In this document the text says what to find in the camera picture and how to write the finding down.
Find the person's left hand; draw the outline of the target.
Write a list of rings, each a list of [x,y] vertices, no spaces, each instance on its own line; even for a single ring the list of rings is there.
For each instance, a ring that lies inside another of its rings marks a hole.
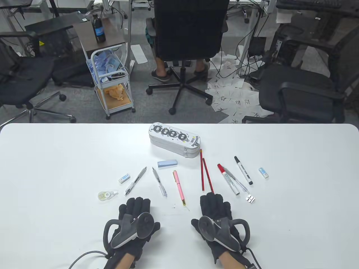
[[[119,206],[118,219],[106,223],[103,242],[109,261],[120,262],[126,254],[140,259],[143,247],[161,227],[150,214],[150,205],[148,198],[130,198]]]

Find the person's right hand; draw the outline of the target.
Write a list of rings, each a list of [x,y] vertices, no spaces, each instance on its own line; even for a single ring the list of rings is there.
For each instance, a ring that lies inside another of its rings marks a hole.
[[[220,260],[223,268],[251,268],[253,264],[243,256],[250,240],[250,228],[245,220],[240,225],[245,229],[245,238],[240,234],[232,217],[231,204],[224,201],[221,194],[207,193],[200,197],[202,218],[206,219],[206,230],[212,230],[212,239],[208,240],[201,232],[205,229],[200,219],[192,219],[191,224],[207,243],[212,252],[214,263]]]

